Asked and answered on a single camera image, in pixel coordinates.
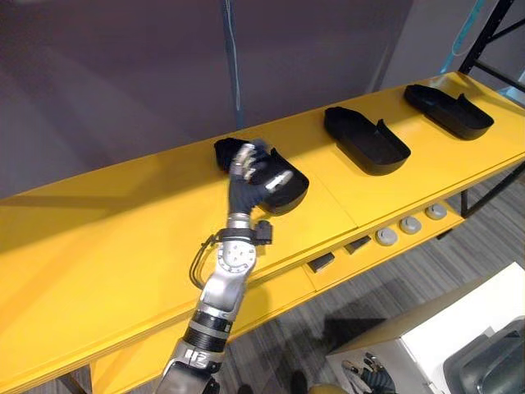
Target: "floor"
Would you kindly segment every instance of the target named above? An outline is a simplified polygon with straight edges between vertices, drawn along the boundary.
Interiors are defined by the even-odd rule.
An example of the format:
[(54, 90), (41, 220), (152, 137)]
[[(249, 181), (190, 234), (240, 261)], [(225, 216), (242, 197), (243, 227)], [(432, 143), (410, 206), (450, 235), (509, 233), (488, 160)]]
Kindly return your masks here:
[[(470, 193), (475, 200), (503, 178)], [(450, 200), (459, 208), (459, 197)], [(513, 261), (525, 267), (525, 176), (447, 237), (428, 241), (351, 279), (235, 340), (217, 380), (221, 393), (249, 383), (256, 394), (285, 394), (291, 372), (302, 369), (310, 383), (336, 383), (324, 356), (384, 319), (489, 275)], [(89, 386), (86, 368), (75, 372)], [(147, 383), (133, 394), (151, 393)], [(68, 393), (57, 380), (30, 394)]]

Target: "robotic hand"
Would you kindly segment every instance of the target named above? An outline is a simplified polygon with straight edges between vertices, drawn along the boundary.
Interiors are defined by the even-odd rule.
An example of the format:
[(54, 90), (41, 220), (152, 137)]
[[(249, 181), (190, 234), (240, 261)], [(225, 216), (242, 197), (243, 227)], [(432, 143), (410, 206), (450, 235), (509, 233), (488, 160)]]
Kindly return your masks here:
[(253, 230), (255, 205), (285, 185), (292, 172), (284, 171), (264, 185), (252, 185), (266, 155), (265, 144), (244, 144), (230, 167), (229, 212), (226, 228), (218, 233), (217, 265), (210, 276), (185, 335), (167, 363), (157, 394), (211, 394), (219, 392), (213, 379), (224, 358), (226, 340), (244, 297), (245, 283), (256, 262), (255, 245), (268, 243)]

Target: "black tray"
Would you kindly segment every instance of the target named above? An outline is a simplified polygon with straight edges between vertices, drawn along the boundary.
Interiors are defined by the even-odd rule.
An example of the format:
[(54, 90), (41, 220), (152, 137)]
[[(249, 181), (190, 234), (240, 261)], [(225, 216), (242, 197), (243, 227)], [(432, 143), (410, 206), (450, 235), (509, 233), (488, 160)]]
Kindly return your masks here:
[(494, 119), (467, 100), (464, 94), (452, 98), (439, 89), (409, 85), (404, 97), (415, 108), (462, 140), (485, 134)]
[(325, 128), (359, 167), (371, 175), (385, 175), (401, 167), (410, 149), (381, 119), (374, 125), (361, 113), (343, 107), (325, 111)]
[[(237, 154), (240, 147), (247, 142), (249, 141), (225, 138), (215, 143), (217, 165), (222, 171), (229, 171), (231, 160)], [(280, 156), (275, 149), (272, 149), (270, 154), (260, 158), (259, 161), (265, 165), (253, 174), (251, 181), (254, 184), (266, 183), (269, 179), (285, 170), (290, 170), (294, 174), (286, 185), (282, 186), (273, 195), (266, 197), (260, 204), (260, 207), (269, 213), (281, 215), (299, 205), (308, 190), (310, 184), (308, 178), (292, 166), (285, 158)]]
[(265, 183), (268, 179), (273, 178), (285, 170), (292, 171), (294, 174), (292, 178), (286, 185), (282, 186), (274, 194), (266, 197), (260, 204), (262, 209), (274, 215), (282, 215), (299, 205), (308, 191), (310, 181), (301, 171), (280, 156), (275, 148), (270, 151), (267, 166), (256, 171), (252, 177), (254, 184)]

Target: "white box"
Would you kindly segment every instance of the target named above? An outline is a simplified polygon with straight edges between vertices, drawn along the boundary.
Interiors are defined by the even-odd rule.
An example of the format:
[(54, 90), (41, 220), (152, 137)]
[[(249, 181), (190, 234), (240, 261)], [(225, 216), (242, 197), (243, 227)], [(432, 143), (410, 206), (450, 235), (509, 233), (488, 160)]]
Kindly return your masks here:
[(363, 367), (376, 355), (400, 393), (450, 394), (443, 363), (479, 335), (499, 331), (525, 314), (525, 271), (516, 263), (390, 319), (330, 353), (326, 359), (347, 392), (341, 367)]

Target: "cable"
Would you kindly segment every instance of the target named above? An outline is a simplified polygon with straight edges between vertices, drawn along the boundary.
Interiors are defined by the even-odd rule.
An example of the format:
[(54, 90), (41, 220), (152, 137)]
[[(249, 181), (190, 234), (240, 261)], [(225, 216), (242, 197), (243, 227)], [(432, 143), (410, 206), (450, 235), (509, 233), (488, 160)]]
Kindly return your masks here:
[(235, 126), (238, 130), (244, 127), (244, 115), (240, 97), (240, 72), (235, 38), (235, 16), (233, 11), (233, 0), (222, 0), (222, 23), (225, 35), (226, 55), (230, 68), (231, 93), (235, 102)]
[[(494, 11), (495, 6), (498, 2), (495, 2), (494, 7), (492, 8), (492, 11)], [(467, 16), (467, 19), (465, 19), (465, 22), (461, 26), (461, 29), (456, 34), (454, 41), (452, 42), (452, 46), (450, 48), (449, 56), (446, 58), (445, 63), (440, 69), (440, 74), (444, 74), (449, 69), (450, 65), (452, 64), (452, 61), (455, 57), (463, 56), (465, 53), (469, 52), (474, 43), (476, 43), (476, 40), (474, 39), (469, 45), (468, 49), (465, 49), (461, 53), (459, 53), (459, 49), (463, 45), (463, 41), (465, 40), (465, 37), (467, 36), (470, 29), (473, 27), (474, 22), (476, 21), (480, 11), (482, 10), (483, 6), (485, 4), (485, 0), (476, 0), (474, 3), (474, 6), (472, 7), (472, 10)]]
[(197, 251), (197, 254), (194, 257), (194, 260), (189, 266), (189, 279), (194, 284), (195, 287), (202, 290), (204, 288), (204, 282), (200, 280), (199, 275), (197, 274), (200, 266), (200, 260), (203, 257), (204, 251), (209, 245), (214, 245), (217, 242), (217, 235), (211, 234), (202, 244), (200, 244), (200, 249)]

